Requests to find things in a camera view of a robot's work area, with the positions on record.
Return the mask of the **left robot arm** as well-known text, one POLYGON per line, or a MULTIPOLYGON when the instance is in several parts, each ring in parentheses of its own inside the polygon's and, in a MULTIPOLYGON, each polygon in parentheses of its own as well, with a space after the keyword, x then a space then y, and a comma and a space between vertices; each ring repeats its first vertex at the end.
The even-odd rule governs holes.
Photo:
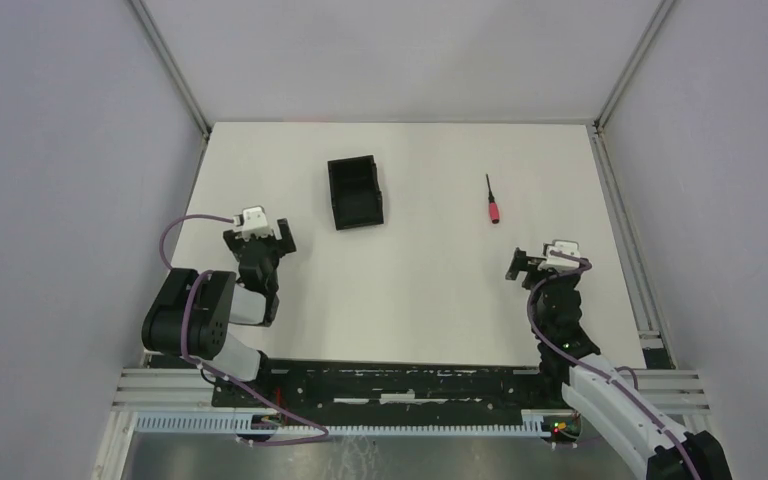
POLYGON ((223 239, 238 262, 236 272, 212 271, 201 279, 189 268, 172 268, 155 297, 141 328, 144 348, 151 352, 192 359, 220 378, 237 378, 235 392, 250 407, 266 405, 274 394, 268 375, 268 356, 232 338, 231 324, 269 327, 279 306, 277 269, 280 260, 296 251, 289 222, 232 220, 223 239), (241 289, 265 300, 259 317, 232 312, 241 289))

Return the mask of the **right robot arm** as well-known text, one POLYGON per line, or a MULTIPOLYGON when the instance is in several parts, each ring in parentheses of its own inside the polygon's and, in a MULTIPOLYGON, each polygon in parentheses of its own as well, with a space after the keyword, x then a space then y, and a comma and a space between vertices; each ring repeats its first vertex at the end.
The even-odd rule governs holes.
POLYGON ((583 415, 639 479, 729 479, 724 449, 703 430, 690 432, 625 380, 581 325, 577 289, 591 270, 579 245, 555 240, 531 256, 515 249, 506 271, 528 291, 526 314, 540 352, 540 400, 583 415))

